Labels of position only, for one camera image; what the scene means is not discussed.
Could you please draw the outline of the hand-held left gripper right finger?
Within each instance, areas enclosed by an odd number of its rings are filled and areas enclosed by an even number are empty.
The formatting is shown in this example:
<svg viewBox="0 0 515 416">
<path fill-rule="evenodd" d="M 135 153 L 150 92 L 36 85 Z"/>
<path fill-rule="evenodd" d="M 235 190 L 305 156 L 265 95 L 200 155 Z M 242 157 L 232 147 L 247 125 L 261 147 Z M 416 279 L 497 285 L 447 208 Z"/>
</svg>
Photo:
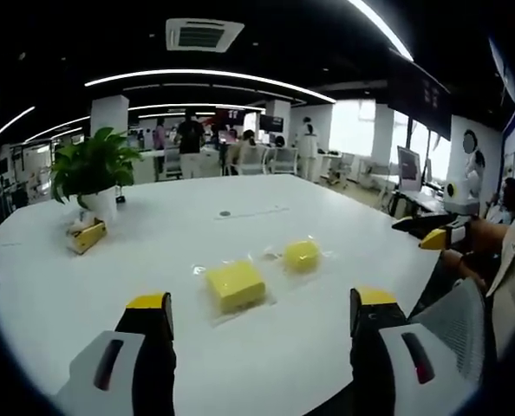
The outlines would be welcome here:
<svg viewBox="0 0 515 416">
<path fill-rule="evenodd" d="M 349 294 L 354 415 L 452 415 L 479 386 L 479 292 L 460 285 L 417 315 L 394 296 Z"/>
</svg>

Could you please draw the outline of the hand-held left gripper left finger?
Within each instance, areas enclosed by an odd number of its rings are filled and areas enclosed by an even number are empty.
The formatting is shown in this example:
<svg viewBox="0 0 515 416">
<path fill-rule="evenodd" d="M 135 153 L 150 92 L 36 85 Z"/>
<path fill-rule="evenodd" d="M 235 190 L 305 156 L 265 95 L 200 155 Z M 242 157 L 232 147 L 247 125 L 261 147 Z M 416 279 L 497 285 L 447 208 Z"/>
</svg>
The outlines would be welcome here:
<svg viewBox="0 0 515 416">
<path fill-rule="evenodd" d="M 136 297 L 71 361 L 55 401 L 66 415 L 174 415 L 173 341 L 171 294 Z"/>
</svg>

